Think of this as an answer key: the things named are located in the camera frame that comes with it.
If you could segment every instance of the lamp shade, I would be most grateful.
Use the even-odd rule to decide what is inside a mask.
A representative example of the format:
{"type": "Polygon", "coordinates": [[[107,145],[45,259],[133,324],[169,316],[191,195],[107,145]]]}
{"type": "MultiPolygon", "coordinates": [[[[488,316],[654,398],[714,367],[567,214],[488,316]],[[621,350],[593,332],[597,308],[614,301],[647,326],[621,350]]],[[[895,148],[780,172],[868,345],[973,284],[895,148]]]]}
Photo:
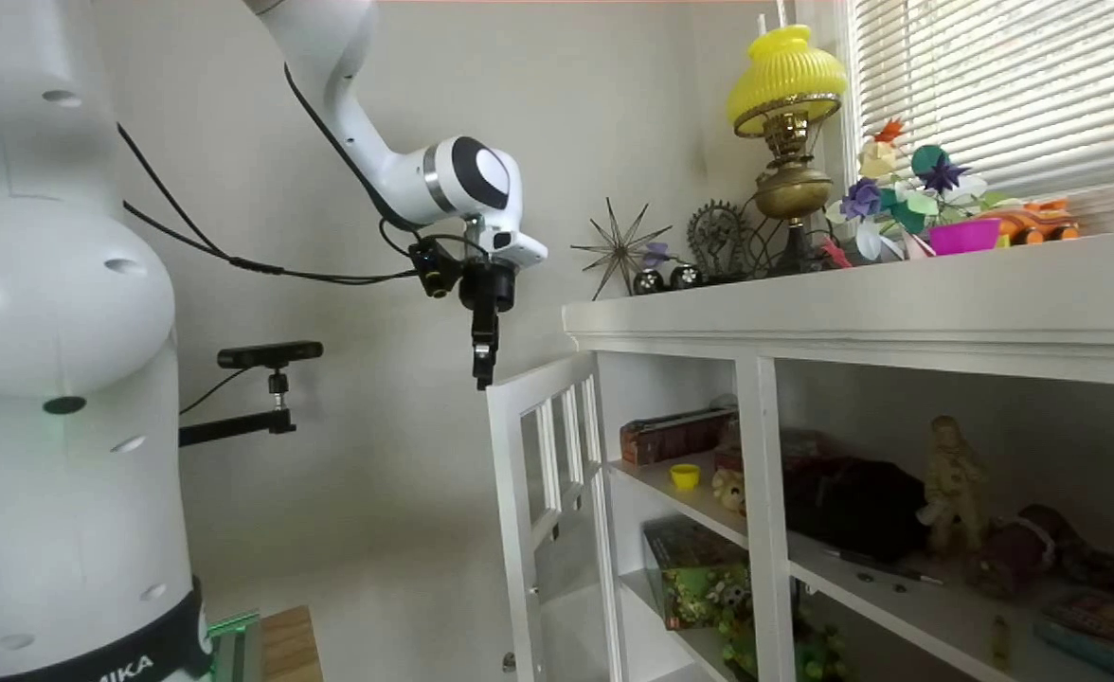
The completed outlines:
{"type": "Polygon", "coordinates": [[[793,22],[751,41],[751,68],[732,90],[727,116],[737,138],[762,138],[766,113],[795,105],[806,123],[836,109],[849,89],[834,55],[813,50],[813,31],[793,22]]]}

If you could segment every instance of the window blinds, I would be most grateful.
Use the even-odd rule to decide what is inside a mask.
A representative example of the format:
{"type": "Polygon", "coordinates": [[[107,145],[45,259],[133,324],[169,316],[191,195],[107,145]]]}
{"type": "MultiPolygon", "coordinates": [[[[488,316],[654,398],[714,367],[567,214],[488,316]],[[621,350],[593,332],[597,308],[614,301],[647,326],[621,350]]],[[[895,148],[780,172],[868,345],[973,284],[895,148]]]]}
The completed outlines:
{"type": "Polygon", "coordinates": [[[1006,195],[1114,183],[1114,0],[854,0],[861,140],[906,123],[1006,195]]]}

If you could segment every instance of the white cabinet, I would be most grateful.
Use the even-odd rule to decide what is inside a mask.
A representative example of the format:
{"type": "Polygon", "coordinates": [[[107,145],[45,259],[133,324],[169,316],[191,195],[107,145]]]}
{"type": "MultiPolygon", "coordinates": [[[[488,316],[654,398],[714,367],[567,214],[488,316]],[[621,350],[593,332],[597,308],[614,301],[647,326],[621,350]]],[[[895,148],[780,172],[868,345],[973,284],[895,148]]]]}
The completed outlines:
{"type": "Polygon", "coordinates": [[[517,680],[732,680],[710,633],[654,617],[638,522],[660,516],[751,551],[766,682],[795,680],[793,591],[842,627],[861,682],[1105,680],[1033,636],[1057,582],[998,604],[953,561],[916,582],[793,534],[780,432],[920,473],[926,421],[952,413],[990,471],[985,516],[1053,503],[1114,551],[1114,239],[588,305],[563,330],[588,355],[488,392],[517,680]],[[745,521],[618,468],[625,421],[721,398],[737,406],[745,521]]]}

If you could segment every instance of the cabinet door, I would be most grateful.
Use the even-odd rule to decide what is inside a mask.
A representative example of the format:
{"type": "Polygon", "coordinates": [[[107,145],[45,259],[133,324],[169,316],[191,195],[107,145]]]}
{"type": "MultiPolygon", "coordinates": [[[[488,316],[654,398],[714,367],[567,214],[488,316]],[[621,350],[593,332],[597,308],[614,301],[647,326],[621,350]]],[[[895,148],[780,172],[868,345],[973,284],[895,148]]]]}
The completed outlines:
{"type": "Polygon", "coordinates": [[[621,680],[590,355],[496,384],[491,478],[517,682],[621,680]]]}

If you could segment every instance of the box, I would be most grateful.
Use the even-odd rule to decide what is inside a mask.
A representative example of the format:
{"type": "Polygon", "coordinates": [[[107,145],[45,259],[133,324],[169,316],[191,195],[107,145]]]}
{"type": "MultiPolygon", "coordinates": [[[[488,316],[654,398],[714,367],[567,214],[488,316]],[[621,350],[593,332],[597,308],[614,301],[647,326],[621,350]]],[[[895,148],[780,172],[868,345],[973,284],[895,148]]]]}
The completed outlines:
{"type": "Polygon", "coordinates": [[[681,457],[698,452],[710,452],[734,421],[734,409],[694,409],[694,413],[669,413],[654,421],[627,421],[621,427],[621,457],[632,468],[681,457]]]}
{"type": "Polygon", "coordinates": [[[734,627],[751,617],[745,551],[669,516],[644,522],[647,582],[668,628],[734,627]]]}
{"type": "Polygon", "coordinates": [[[1038,636],[1114,675],[1114,595],[1074,591],[1044,606],[1038,636]]]}

